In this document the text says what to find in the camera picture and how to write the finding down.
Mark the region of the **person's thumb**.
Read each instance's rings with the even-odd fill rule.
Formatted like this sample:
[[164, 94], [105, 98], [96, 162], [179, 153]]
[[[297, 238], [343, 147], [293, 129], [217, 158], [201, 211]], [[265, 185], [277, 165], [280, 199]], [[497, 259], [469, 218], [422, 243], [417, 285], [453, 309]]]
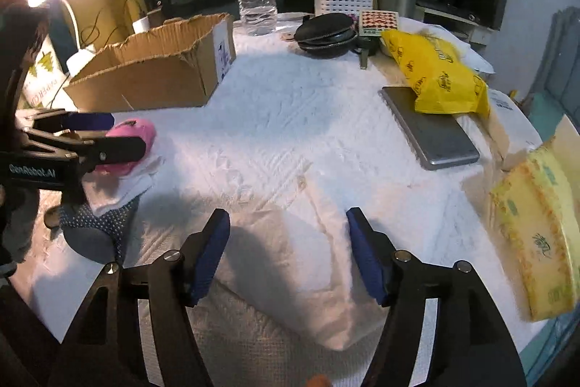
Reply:
[[306, 387], [332, 387], [332, 382], [326, 375], [317, 374], [307, 381]]

